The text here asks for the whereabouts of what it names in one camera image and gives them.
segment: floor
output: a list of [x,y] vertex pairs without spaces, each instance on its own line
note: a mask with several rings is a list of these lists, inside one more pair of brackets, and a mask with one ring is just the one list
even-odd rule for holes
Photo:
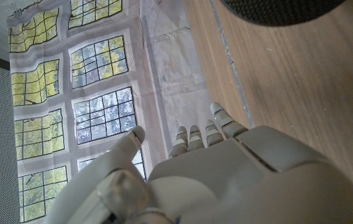
[[247,127],[312,146],[353,181],[353,0],[279,28],[243,21],[217,0],[184,5],[211,99]]

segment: wooden floor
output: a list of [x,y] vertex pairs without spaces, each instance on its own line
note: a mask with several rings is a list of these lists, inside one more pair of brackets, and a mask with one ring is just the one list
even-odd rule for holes
[[[279,129],[327,155],[353,181],[353,0],[290,27],[215,10],[254,126]],[[211,99],[248,126],[209,0],[184,0]]]

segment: window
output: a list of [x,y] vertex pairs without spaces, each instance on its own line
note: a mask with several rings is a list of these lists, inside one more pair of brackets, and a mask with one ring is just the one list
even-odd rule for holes
[[43,217],[54,198],[67,184],[66,167],[38,172],[18,178],[21,223]]
[[121,12],[121,0],[71,0],[69,29]]
[[75,113],[78,144],[124,133],[136,126],[131,87],[75,103]]
[[[87,159],[85,161],[79,162],[78,170],[80,171],[80,170],[84,169],[84,167],[86,167],[94,159]],[[132,160],[132,163],[138,169],[138,171],[142,175],[142,178],[146,181],[146,173],[145,173],[144,163],[143,163],[143,160],[142,160],[141,150],[139,150],[138,153],[135,155],[135,157]]]
[[25,52],[33,44],[40,44],[57,35],[59,8],[39,12],[25,24],[8,28],[10,52]]
[[128,72],[122,36],[86,46],[71,54],[73,88]]
[[28,159],[63,150],[61,109],[40,118],[15,121],[17,159]]
[[32,72],[11,75],[14,106],[44,102],[48,96],[59,93],[59,60],[43,62]]

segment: speaker grille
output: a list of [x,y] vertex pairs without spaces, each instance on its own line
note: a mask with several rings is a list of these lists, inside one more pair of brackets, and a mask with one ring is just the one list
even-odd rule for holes
[[0,223],[19,223],[11,76],[0,68]]
[[287,26],[310,21],[344,0],[222,0],[237,16],[265,26]]

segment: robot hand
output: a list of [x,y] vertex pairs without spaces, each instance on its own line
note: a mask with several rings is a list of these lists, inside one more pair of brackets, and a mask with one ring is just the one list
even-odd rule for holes
[[45,223],[353,223],[353,184],[319,152],[266,126],[248,130],[218,103],[200,130],[179,127],[145,183],[136,126],[57,195]]
[[[217,124],[222,128],[222,131],[226,138],[234,138],[238,134],[248,131],[243,125],[236,122],[226,110],[217,102],[212,103],[211,112]],[[222,134],[218,131],[218,128],[212,120],[207,120],[206,123],[206,136],[208,147],[217,144],[224,140]],[[190,128],[190,138],[188,141],[188,135],[186,128],[180,126],[176,133],[176,139],[172,150],[170,151],[168,158],[173,158],[184,152],[192,151],[194,149],[203,148],[203,139],[201,138],[201,132],[196,125]]]

